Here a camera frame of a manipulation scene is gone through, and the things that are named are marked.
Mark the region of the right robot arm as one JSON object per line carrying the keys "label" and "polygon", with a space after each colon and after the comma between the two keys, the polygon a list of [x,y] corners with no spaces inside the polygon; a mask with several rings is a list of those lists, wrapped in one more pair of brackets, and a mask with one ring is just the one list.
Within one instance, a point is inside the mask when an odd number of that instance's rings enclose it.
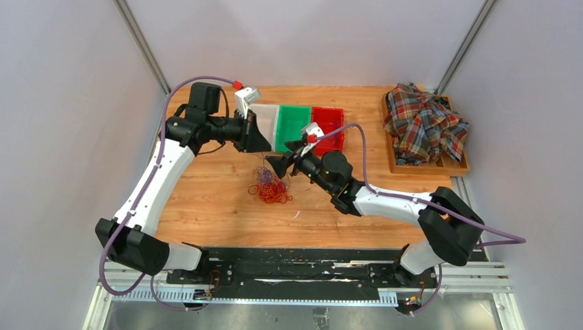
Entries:
{"label": "right robot arm", "polygon": [[420,227],[424,238],[405,245],[393,263],[393,278],[401,286],[413,285],[422,272],[442,263],[466,265],[481,236],[481,218],[447,187],[410,193],[367,185],[354,178],[352,165],[339,151],[318,157],[297,150],[269,156],[267,162],[280,178],[289,169],[308,177],[342,214],[386,217]]}

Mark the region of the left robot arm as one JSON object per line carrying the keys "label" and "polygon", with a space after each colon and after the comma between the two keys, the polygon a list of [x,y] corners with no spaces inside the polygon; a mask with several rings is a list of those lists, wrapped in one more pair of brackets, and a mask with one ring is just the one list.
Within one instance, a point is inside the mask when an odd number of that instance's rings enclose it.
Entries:
{"label": "left robot arm", "polygon": [[255,87],[234,82],[233,115],[217,116],[223,88],[206,82],[190,87],[188,103],[178,107],[162,127],[155,153],[137,186],[112,219],[100,219],[96,235],[104,257],[143,274],[184,270],[202,284],[210,277],[207,252],[196,245],[167,243],[155,238],[161,213],[186,168],[210,141],[231,142],[242,153],[270,151],[250,106],[260,97]]}

